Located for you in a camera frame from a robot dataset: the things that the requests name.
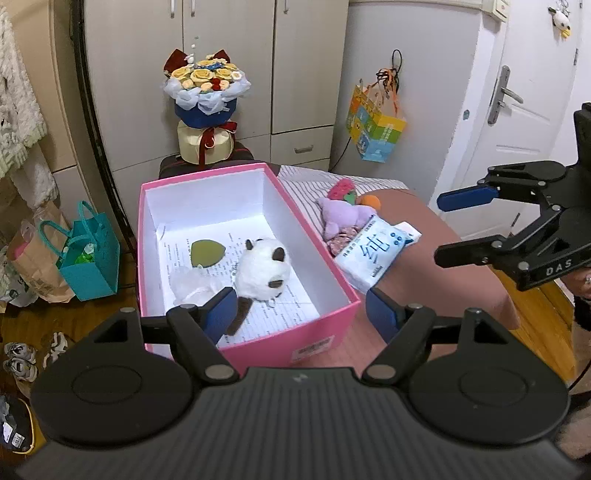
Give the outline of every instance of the paper with text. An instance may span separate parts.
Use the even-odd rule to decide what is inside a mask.
[[[164,294],[164,308],[174,307],[174,294],[170,288],[170,274],[179,266],[191,267],[191,244],[210,239],[226,247],[222,260],[206,270],[215,275],[225,286],[232,287],[236,265],[244,251],[247,239],[275,238],[264,216],[173,230],[171,225],[157,228],[158,256]],[[315,320],[319,314],[304,286],[291,269],[284,292],[275,301],[255,301],[248,317],[236,335],[224,335],[217,343],[219,348],[255,340]]]

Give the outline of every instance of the purple plush toy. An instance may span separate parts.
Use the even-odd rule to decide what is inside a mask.
[[[372,215],[377,215],[372,207],[351,205],[342,200],[330,200],[322,197],[317,199],[316,203],[322,209],[325,241],[336,237],[343,228],[352,226],[363,228]]]

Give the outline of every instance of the drawer handle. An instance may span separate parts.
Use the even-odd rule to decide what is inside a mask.
[[[304,148],[294,148],[295,153],[308,153],[314,150],[314,145],[310,145],[309,147]]]

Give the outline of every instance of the door handle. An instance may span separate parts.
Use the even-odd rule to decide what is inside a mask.
[[[310,145],[309,147],[304,148],[294,148],[295,153],[308,153],[314,150],[314,145]]]
[[[515,100],[517,103],[523,103],[523,98],[521,98],[519,95],[517,95],[513,90],[509,90],[508,88],[501,87],[501,92],[503,92],[505,95],[513,98],[513,100]]]
[[[513,98],[518,103],[523,103],[523,98],[517,95],[512,90],[507,88],[507,83],[509,83],[509,76],[511,75],[511,69],[507,65],[503,65],[501,69],[501,74],[496,81],[495,85],[495,93],[492,96],[491,101],[491,111],[488,114],[488,124],[494,125],[499,118],[499,112],[501,108],[506,107],[506,103],[504,102],[505,95]]]

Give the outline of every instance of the sneaker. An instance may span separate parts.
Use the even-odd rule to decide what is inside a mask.
[[[69,338],[63,332],[54,332],[49,345],[49,351],[43,357],[43,370],[53,364],[59,356],[65,353],[73,344],[74,340]]]
[[[9,358],[2,364],[4,370],[14,375],[17,380],[34,382],[37,378],[37,367],[22,358]]]
[[[8,358],[20,358],[34,364],[37,350],[26,343],[8,342],[4,345],[4,353]]]

